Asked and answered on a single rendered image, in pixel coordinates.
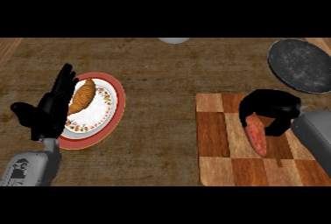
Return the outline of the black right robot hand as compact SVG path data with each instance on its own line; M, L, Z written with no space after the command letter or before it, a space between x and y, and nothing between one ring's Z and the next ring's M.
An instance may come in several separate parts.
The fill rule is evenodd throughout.
M279 137L291 126L291 120L300 116L301 100L297 96L280 90L255 89L241 100L239 120L246 127L245 118L251 114L273 118L264 128L267 136Z

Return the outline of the white floral rimmed plate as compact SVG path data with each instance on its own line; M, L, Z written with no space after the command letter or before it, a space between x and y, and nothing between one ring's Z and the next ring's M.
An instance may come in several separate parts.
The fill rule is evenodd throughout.
M111 83L102 79L90 78L96 84L96 94L87 108L66 117L62 137L82 139L91 137L106 127L118 107L116 90ZM77 83L75 90L85 80Z

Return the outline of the red round placemat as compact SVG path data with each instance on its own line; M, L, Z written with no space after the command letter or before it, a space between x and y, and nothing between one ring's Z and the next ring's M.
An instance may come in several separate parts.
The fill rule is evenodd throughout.
M75 89L91 79L96 85L94 98L88 106L66 117L59 147L79 150L94 145L119 124L125 108L125 94L119 81L106 73L84 73L78 77Z

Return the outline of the pale grey round object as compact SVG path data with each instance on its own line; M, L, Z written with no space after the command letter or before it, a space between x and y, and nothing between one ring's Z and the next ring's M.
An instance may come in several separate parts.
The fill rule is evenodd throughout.
M167 44L180 44L186 42L190 38L159 38L159 40Z

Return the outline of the dark grey round pan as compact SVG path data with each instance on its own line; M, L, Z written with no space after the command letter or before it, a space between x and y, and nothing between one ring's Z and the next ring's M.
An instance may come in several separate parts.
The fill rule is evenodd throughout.
M267 64L276 79L295 91L331 93L331 55L301 39L276 40L267 52Z

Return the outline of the checkered wooden cutting board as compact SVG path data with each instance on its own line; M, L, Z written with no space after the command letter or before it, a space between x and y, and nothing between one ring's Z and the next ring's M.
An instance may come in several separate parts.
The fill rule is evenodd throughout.
M195 95L199 180L205 186L331 186L313 155L286 131L261 157L239 122L242 94Z

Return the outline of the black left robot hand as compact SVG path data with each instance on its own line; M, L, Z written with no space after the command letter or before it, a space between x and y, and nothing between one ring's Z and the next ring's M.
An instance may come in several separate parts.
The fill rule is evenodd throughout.
M43 141L57 138L63 132L68 119L68 104L72 98L78 78L72 66L65 64L59 71L51 91L44 94L37 106L14 102L10 109L19 124L31 129L31 140Z

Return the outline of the brown croissant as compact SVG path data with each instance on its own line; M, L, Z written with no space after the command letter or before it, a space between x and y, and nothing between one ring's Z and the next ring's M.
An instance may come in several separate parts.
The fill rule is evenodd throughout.
M94 94L96 94L96 84L94 81L90 78L87 78L84 85L78 88L74 94L72 102L66 112L68 115L78 113L82 109L88 107L88 104L94 99Z

